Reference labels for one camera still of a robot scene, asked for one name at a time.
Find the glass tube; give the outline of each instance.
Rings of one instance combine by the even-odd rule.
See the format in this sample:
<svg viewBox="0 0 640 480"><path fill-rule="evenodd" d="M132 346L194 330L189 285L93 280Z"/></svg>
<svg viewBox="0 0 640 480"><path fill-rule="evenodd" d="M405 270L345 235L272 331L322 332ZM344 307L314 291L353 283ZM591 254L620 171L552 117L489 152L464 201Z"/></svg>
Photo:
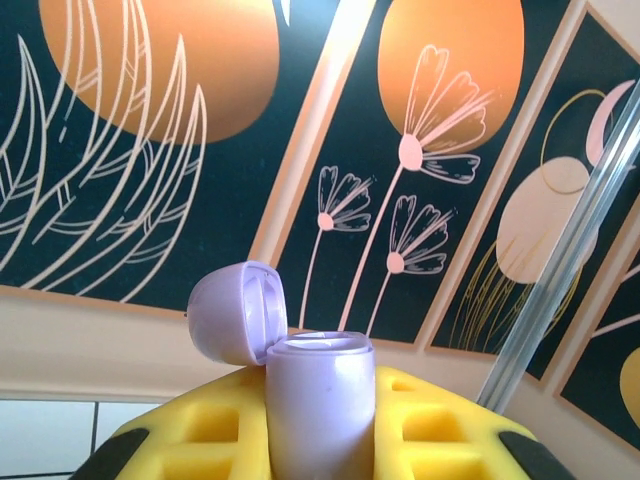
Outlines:
<svg viewBox="0 0 640 480"><path fill-rule="evenodd" d="M538 344L566 295L582 253L609 212L640 151L640 82L631 92L540 279L513 325L478 396L478 404L503 413Z"/></svg>

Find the line-art flower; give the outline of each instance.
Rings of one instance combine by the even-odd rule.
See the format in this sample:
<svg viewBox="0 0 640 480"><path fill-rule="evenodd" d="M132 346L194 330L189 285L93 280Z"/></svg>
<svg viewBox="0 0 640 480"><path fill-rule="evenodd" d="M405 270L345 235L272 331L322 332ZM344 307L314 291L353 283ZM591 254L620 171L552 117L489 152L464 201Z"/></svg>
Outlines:
<svg viewBox="0 0 640 480"><path fill-rule="evenodd" d="M452 77L447 70L449 55L446 48L426 45L418 57L398 147L399 165L369 233L338 330L346 326L371 246L400 174L404 170L422 172L459 185L468 185L475 178L480 157L462 152L484 136L486 107L491 103L492 92L480 93L468 71Z"/></svg>
<svg viewBox="0 0 640 480"><path fill-rule="evenodd" d="M415 195L402 195L396 201L389 235L387 275L369 320L367 336L373 329L391 275L435 275L444 270L447 254L438 250L449 238L447 224L453 217L453 212L442 214L440 210L428 204L416 213L416 203Z"/></svg>
<svg viewBox="0 0 640 480"><path fill-rule="evenodd" d="M311 274L315 264L320 239L324 232L364 232L369 228L371 214L364 210L369 206L369 186L372 180L362 180L353 173L347 173L338 182L338 167L322 167L318 179L318 235L311 253L307 279L302 294L302 306L298 327L304 327L304 315L309 294Z"/></svg>

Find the beige wall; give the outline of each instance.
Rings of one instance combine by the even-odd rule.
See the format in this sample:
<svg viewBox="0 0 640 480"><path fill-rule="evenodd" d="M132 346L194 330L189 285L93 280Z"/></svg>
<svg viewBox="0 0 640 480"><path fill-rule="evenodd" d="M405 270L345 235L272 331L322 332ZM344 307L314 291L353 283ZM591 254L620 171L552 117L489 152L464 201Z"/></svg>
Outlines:
<svg viewBox="0 0 640 480"><path fill-rule="evenodd" d="M591 3L640 51L640 2ZM378 362L469 398L478 393L490 368L488 361L468 356L386 349L378 350ZM0 296L4 397L162 400L231 370L195 351L184 321ZM531 428L580 479L640 478L638 456L559 404L552 389L523 383L507 415Z"/></svg>

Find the flip-top cap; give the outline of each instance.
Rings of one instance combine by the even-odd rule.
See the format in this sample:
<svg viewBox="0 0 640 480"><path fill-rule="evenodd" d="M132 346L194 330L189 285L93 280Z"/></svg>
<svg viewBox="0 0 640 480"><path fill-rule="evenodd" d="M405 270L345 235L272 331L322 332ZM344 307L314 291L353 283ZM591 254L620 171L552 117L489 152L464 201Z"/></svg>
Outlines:
<svg viewBox="0 0 640 480"><path fill-rule="evenodd" d="M187 307L196 348L231 365L264 365L267 349L287 335L278 272L260 262L221 268L193 288Z"/></svg>

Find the beige moon shape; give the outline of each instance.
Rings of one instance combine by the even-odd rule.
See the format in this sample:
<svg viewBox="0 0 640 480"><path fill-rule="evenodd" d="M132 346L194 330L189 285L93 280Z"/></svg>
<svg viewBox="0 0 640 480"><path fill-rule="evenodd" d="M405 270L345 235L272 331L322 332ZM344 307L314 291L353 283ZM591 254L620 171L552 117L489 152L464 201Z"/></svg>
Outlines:
<svg viewBox="0 0 640 480"><path fill-rule="evenodd" d="M629 415L640 427L640 348L636 348L622 366L620 393Z"/></svg>
<svg viewBox="0 0 640 480"><path fill-rule="evenodd" d="M588 180L580 160L557 157L516 188L502 213L496 240L498 266L507 278L522 284L538 281ZM593 253L596 239L580 265Z"/></svg>
<svg viewBox="0 0 640 480"><path fill-rule="evenodd" d="M97 65L97 54L86 0L81 2L84 5L82 10L78 2L71 3L72 49L66 81L70 88L78 92L81 90L78 87L82 85L75 74L79 62L83 64L83 74L87 74L92 66ZM272 1L141 0L141 4L148 25L152 58L149 124L160 110L180 35L184 39L187 74L185 107L178 140L184 138L186 119L198 84L207 108L207 142L233 136L255 122L269 103L278 76L278 31ZM119 91L124 14L121 1L94 0L93 5L100 32L100 73L103 79L98 114L108 118ZM40 0L40 18L53 61L62 71L67 39L66 2ZM84 23L83 55L80 55L79 18ZM132 22L133 17L129 15L130 28ZM132 58L135 47L128 50L128 57ZM125 85L123 88L130 91L132 86ZM80 91L78 96L89 108L96 110L94 89ZM140 109L126 118L124 110L124 106L119 107L112 123L122 123L124 130L137 133ZM157 128L151 133L153 140L162 140L170 121L169 111L161 116Z"/></svg>
<svg viewBox="0 0 640 480"><path fill-rule="evenodd" d="M400 133L404 133L416 63L427 45L450 52L442 85L459 73L468 72L480 87L480 94L491 92L484 135L461 149L472 150L502 126L518 92L524 61L524 17L520 0L502 0L499 5L495 0L393 1L380 35L378 84L387 116ZM439 87L432 81L419 88L432 91ZM446 116L461 104L461 95L452 91L440 98L433 115ZM465 128L444 133L443 142L468 140L475 125L466 123L469 125Z"/></svg>

